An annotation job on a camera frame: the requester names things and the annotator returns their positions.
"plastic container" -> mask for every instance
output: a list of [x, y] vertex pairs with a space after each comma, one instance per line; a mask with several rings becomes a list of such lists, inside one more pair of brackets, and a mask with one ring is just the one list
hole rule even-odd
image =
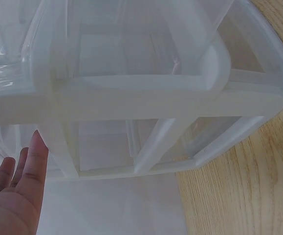
[[247, 0], [26, 2], [0, 33], [0, 161], [36, 128], [49, 180], [194, 169], [283, 108], [283, 45]]

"wooden surface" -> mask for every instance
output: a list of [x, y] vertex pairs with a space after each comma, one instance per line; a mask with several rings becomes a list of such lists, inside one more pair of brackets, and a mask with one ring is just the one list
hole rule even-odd
[[[253, 0], [283, 41], [283, 0]], [[205, 167], [177, 174], [190, 235], [283, 235], [283, 111]]]

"frosted plastic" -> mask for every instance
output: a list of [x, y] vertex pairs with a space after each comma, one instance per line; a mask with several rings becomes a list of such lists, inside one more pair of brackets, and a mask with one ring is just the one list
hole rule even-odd
[[26, 85], [22, 47], [40, 0], [0, 0], [0, 90]]
[[218, 27], [232, 61], [230, 80], [271, 85], [283, 91], [279, 49], [243, 4], [233, 3]]
[[[195, 155], [223, 134], [240, 117], [199, 117], [178, 141], [163, 155], [159, 163], [194, 159]], [[138, 120], [141, 147], [147, 141], [156, 119]]]
[[67, 9], [70, 76], [197, 75], [232, 0], [80, 0]]
[[186, 235], [175, 174], [47, 184], [37, 235]]
[[133, 165], [125, 121], [80, 122], [79, 156], [81, 170]]

